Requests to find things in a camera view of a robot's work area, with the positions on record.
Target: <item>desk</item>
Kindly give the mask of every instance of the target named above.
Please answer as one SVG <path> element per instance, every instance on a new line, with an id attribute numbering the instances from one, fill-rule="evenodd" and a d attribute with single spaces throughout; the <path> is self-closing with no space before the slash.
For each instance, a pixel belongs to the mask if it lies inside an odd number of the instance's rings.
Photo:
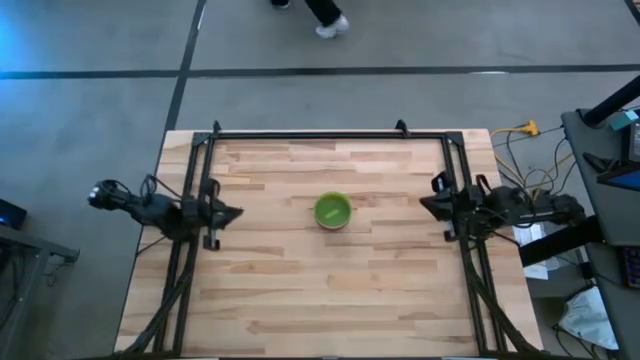
<path id="1" fill-rule="evenodd" d="M 628 243 L 638 246 L 640 193 L 598 184 L 597 173 L 582 157 L 582 153 L 586 151 L 604 158 L 619 158 L 622 148 L 620 133 L 615 133 L 608 127 L 591 129 L 582 122 L 576 112 L 563 114 L 562 123 L 604 238 L 609 241 L 614 239 L 616 245 Z M 587 244 L 586 248 L 595 272 L 622 283 L 613 247 Z M 640 359 L 640 342 L 637 341 L 640 291 L 626 289 L 607 281 L 598 281 L 598 287 L 623 359 Z"/>
<path id="2" fill-rule="evenodd" d="M 192 136 L 169 132 L 163 145 L 157 175 L 178 191 Z M 464 138 L 472 173 L 498 184 L 488 131 Z M 443 168 L 433 140 L 216 141 L 220 199 L 245 213 L 218 232 L 221 251 L 198 250 L 182 355 L 477 355 L 459 245 L 444 241 L 445 224 L 418 202 Z M 326 191 L 352 200 L 341 231 L 314 222 L 311 208 Z M 140 246 L 158 237 L 145 230 Z M 541 348 L 518 250 L 500 239 L 487 245 L 499 303 Z M 137 259 L 116 350 L 157 310 L 170 247 L 161 242 Z"/>

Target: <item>white sneaker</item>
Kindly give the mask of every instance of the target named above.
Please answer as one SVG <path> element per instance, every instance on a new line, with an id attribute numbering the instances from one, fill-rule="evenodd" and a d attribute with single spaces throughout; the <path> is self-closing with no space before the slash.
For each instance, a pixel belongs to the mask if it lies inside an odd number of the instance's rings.
<path id="1" fill-rule="evenodd" d="M 331 39 L 336 35 L 345 33 L 349 30 L 349 21 L 344 15 L 340 15 L 340 18 L 336 20 L 333 24 L 324 27 L 318 26 L 316 28 L 316 34 L 318 34 L 323 39 Z"/>

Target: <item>white paper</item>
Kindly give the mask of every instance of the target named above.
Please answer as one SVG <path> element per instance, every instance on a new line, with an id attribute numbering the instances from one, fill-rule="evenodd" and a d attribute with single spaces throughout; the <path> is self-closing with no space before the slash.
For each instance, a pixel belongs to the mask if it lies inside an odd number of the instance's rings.
<path id="1" fill-rule="evenodd" d="M 533 224 L 527 229 L 513 227 L 513 235 L 520 246 L 527 245 L 538 239 L 542 239 L 545 236 L 541 224 Z M 537 264 L 527 266 L 524 268 L 524 276 L 530 279 L 549 280 L 549 272 L 547 271 L 546 262 L 541 261 Z"/>

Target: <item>person's leg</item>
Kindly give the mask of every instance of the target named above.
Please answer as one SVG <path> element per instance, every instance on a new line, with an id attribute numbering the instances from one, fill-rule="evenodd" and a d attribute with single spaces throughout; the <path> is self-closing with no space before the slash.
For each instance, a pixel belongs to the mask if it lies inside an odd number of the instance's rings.
<path id="1" fill-rule="evenodd" d="M 271 5 L 279 9 L 286 9 L 289 7 L 289 0 L 271 0 Z"/>
<path id="2" fill-rule="evenodd" d="M 349 30 L 349 22 L 333 0 L 305 0 L 307 6 L 322 24 L 316 33 L 324 39 L 332 38 Z"/>

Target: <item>black clamp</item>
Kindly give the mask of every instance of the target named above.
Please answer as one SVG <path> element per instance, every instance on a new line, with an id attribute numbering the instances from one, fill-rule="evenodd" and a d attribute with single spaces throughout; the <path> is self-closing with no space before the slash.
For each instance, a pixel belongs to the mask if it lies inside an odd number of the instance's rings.
<path id="1" fill-rule="evenodd" d="M 404 120 L 402 119 L 398 120 L 398 122 L 396 123 L 395 129 L 400 130 L 402 132 L 402 136 L 405 139 L 411 138 L 411 132 L 409 131 L 409 128 L 407 127 L 407 123 L 405 123 Z"/>

